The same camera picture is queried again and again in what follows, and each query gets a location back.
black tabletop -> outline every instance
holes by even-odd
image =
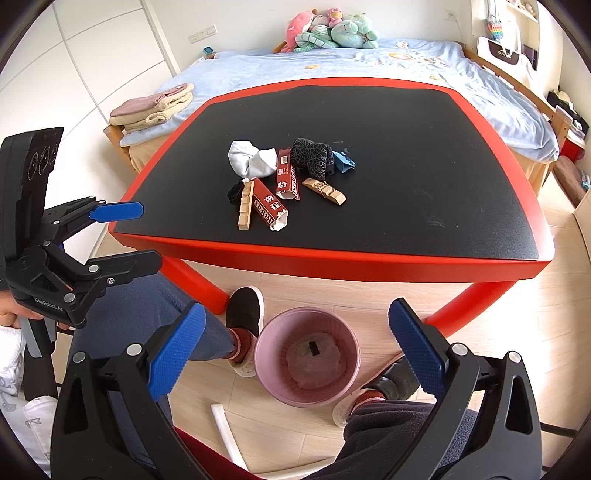
[[[226,193],[239,177],[234,140],[285,148],[298,137],[347,151],[357,167],[327,177],[342,206],[301,186],[288,225],[271,232],[253,210],[237,227]],[[300,181],[305,179],[300,172]],[[275,176],[264,180],[274,192]],[[445,92],[300,86],[208,106],[144,179],[141,219],[115,232],[166,238],[435,257],[536,260],[519,200],[495,155]]]

blue bedsheet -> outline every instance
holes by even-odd
[[[407,48],[400,48],[402,41],[407,42]],[[537,161],[558,156],[556,136],[536,107],[465,58],[458,44],[403,39],[381,40],[376,50],[225,52],[218,59],[198,62],[157,90],[192,83],[195,88],[191,104],[162,125],[125,135],[121,146],[170,134],[207,100],[233,90],[285,80],[339,76],[384,77],[450,87],[461,93],[516,152]]]

shoe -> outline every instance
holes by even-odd
[[[394,362],[372,381],[347,395],[336,404],[332,418],[337,427],[345,428],[347,420],[353,411],[355,401],[368,390],[379,391],[386,400],[408,400],[419,388],[419,383],[414,376],[405,357]]]
[[[418,390],[419,383],[403,356],[362,388],[378,390],[386,400],[408,400]]]
[[[256,376],[254,352],[256,339],[262,330],[264,316],[264,301],[258,288],[242,287],[230,297],[230,302],[226,308],[226,327],[244,328],[252,335],[251,347],[248,349],[244,360],[239,364],[230,361],[234,371],[241,377]]]
[[[347,425],[347,420],[353,411],[353,405],[355,405],[355,401],[360,395],[363,395],[365,392],[367,392],[367,390],[367,388],[355,390],[353,393],[350,393],[335,405],[333,408],[332,417],[333,422],[337,427],[341,427],[342,429],[345,428],[345,425]]]

stuffed animal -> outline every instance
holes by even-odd
[[[328,27],[329,26],[328,17],[325,17],[324,15],[316,15],[314,17],[314,20],[312,20],[312,28],[314,28],[317,25],[324,25],[325,27]]]
[[[330,32],[325,25],[316,25],[312,28],[312,32],[304,32],[296,35],[295,42],[298,47],[294,49],[295,52],[310,51],[313,48],[336,48],[338,43],[333,42],[330,38]]]
[[[328,11],[329,17],[329,27],[333,28],[337,23],[339,23],[343,19],[343,12],[340,8],[331,8]]]
[[[296,36],[298,34],[307,32],[314,20],[312,12],[301,12],[297,14],[290,22],[285,32],[285,47],[281,49],[281,53],[288,53],[297,47]]]
[[[330,31],[330,36],[345,48],[378,48],[378,33],[372,30],[371,20],[365,16],[347,15]]]

red snack package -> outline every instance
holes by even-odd
[[[274,232],[287,225],[289,212],[259,179],[254,179],[252,205]]]
[[[277,157],[277,196],[283,200],[299,200],[296,168],[291,165],[291,149],[279,150]]]

